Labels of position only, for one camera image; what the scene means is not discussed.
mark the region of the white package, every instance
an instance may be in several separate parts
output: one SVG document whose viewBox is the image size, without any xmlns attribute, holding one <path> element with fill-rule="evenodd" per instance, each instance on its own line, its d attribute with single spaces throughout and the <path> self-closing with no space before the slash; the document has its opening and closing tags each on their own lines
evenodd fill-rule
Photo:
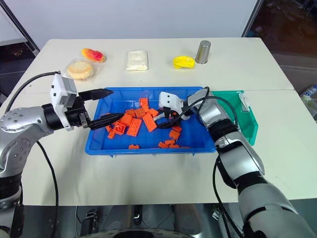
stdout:
<svg viewBox="0 0 317 238">
<path fill-rule="evenodd" d="M 139 50 L 128 52 L 127 71 L 144 71 L 148 70 L 148 68 L 148 53 L 146 51 Z"/>
</svg>

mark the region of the blue plastic tray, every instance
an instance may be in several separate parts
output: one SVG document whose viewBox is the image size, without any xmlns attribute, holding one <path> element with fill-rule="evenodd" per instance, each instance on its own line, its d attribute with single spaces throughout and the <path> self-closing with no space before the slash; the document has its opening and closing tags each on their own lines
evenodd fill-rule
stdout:
<svg viewBox="0 0 317 238">
<path fill-rule="evenodd" d="M 186 99 L 202 87 L 154 87 L 154 88 L 107 88 L 114 91 L 110 96 L 100 99 L 94 119 L 106 113 L 122 113 L 127 109 L 139 108 L 139 98 L 148 98 L 150 108 L 158 109 L 160 92 L 169 92 Z M 167 154 L 167 153 L 207 153 L 214 152 L 214 143 L 208 131 L 201 126 L 196 115 L 189 120 L 181 121 L 181 135 L 177 140 L 179 146 L 189 146 L 187 149 L 160 149 L 160 141 L 170 139 L 171 129 L 155 129 L 148 132 L 144 122 L 137 137 L 127 134 L 115 135 L 108 139 L 105 128 L 90 131 L 85 151 L 90 155 L 117 155 L 117 154 Z M 131 144 L 139 145 L 138 150 L 129 150 Z"/>
</svg>

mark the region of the silver cylinder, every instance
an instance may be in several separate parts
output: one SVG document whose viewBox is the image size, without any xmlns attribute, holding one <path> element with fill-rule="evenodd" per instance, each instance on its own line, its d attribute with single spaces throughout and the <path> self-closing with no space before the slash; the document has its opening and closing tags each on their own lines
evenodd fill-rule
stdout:
<svg viewBox="0 0 317 238">
<path fill-rule="evenodd" d="M 210 41 L 200 42 L 196 59 L 195 59 L 197 63 L 207 63 L 210 46 L 211 46 Z"/>
</svg>

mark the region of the plastic bag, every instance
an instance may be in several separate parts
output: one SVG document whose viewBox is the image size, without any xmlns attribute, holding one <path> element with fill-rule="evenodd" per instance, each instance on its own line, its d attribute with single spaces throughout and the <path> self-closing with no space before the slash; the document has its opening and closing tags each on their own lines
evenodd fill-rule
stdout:
<svg viewBox="0 0 317 238">
<path fill-rule="evenodd" d="M 129 51 L 127 71 L 145 71 L 149 69 L 148 53 L 143 50 Z"/>
<path fill-rule="evenodd" d="M 83 57 L 76 57 L 60 73 L 63 77 L 88 81 L 96 75 L 100 64 Z"/>
</svg>

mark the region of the packaged bread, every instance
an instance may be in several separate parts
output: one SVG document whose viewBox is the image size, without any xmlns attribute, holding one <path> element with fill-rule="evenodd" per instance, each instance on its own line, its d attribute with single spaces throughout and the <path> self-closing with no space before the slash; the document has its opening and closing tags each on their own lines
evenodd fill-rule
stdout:
<svg viewBox="0 0 317 238">
<path fill-rule="evenodd" d="M 61 72 L 63 77 L 72 78 L 79 81 L 92 79 L 97 71 L 95 64 L 83 58 L 73 59 Z"/>
</svg>

